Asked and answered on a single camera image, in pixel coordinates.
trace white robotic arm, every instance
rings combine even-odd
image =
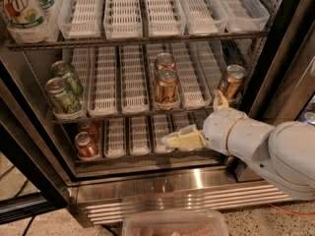
[[[315,199],[315,128],[299,122],[274,127],[233,108],[212,113],[203,133],[209,148],[234,155],[298,200]]]

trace black cable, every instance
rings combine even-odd
[[[32,222],[33,222],[34,219],[35,219],[35,216],[33,216],[33,217],[31,218],[31,220],[30,220],[30,222],[29,222],[27,228],[24,230],[22,236],[26,236],[26,235],[27,235],[27,233],[28,233],[28,231],[29,231],[29,229],[30,229],[30,227],[31,227]]]
[[[102,224],[102,227],[104,227],[108,232],[110,232],[113,236],[118,236],[116,232],[114,232],[109,226]]]
[[[15,196],[13,196],[13,198],[16,198],[20,195],[20,193],[26,188],[27,184],[29,183],[29,179],[27,179],[24,183],[23,186],[21,187],[21,189],[19,190],[19,192],[17,192],[17,194]]]
[[[13,169],[15,168],[15,166],[11,166],[11,168],[9,168],[6,172],[4,172],[1,176],[0,176],[0,181],[6,177],[6,175],[8,175]]]

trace beverage cooler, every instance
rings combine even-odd
[[[25,1],[1,0],[0,151],[39,192],[1,202],[2,223],[59,207],[89,227],[141,211],[292,200],[233,156],[161,138],[203,129],[230,65],[246,70],[232,107],[270,124],[314,124],[315,0],[53,0],[36,13]],[[18,20],[40,13],[44,27]],[[155,100],[161,53],[178,75],[166,106]],[[61,113],[47,93],[61,60],[83,86],[79,111]],[[90,121],[92,155],[75,142]]]

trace refrigerator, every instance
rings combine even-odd
[[[246,69],[235,107],[250,117],[278,125],[301,120],[305,111],[314,111],[310,107],[315,92],[315,0],[259,0],[270,15],[260,30],[195,33],[186,21],[186,25],[176,28],[183,30],[177,36],[173,32],[160,35],[160,31],[148,27],[152,19],[146,11],[148,0],[139,0],[137,13],[141,17],[134,25],[135,35],[123,38],[119,38],[122,32],[111,29],[110,21],[106,21],[112,16],[108,12],[111,0],[94,0],[102,13],[96,37],[67,24],[62,26],[69,20],[67,11],[74,10],[71,2],[76,0],[56,1],[60,9],[55,19],[50,19],[56,24],[49,30],[58,25],[62,34],[58,31],[55,39],[44,42],[17,43],[6,38],[7,19],[1,14],[0,151],[38,189],[1,201],[1,223],[61,207],[83,227],[91,227],[121,222],[142,211],[221,210],[292,200],[233,156],[210,149],[167,150],[161,137],[191,124],[202,129],[203,121],[214,111],[212,85],[207,77],[214,78],[218,69],[212,70],[208,56],[198,56],[203,46],[215,52],[219,45],[218,63],[220,60],[225,67],[238,64]],[[203,105],[189,101],[182,80],[179,105],[172,110],[155,108],[150,69],[155,55],[163,51],[175,58],[189,58]],[[62,59],[76,67],[84,86],[83,114],[76,119],[58,119],[44,90],[51,78],[51,65]],[[115,90],[97,98],[95,82],[99,73],[94,69],[103,60],[114,64],[111,70],[106,67],[111,74],[103,76],[107,80],[103,86],[114,83]],[[132,88],[124,81],[128,62],[138,62],[142,73],[141,81]],[[221,73],[216,78],[215,87]],[[146,98],[134,107],[134,91],[138,90]],[[136,96],[129,104],[130,93]],[[105,107],[97,108],[97,103]],[[79,133],[77,123],[90,119],[101,123],[99,154],[94,160],[82,160],[74,145]]]

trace refrigerator door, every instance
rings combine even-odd
[[[0,141],[1,171],[4,170],[0,182],[3,198],[0,224],[49,212],[69,203],[70,195],[64,182],[42,155],[42,150],[48,149],[46,144],[1,79]]]

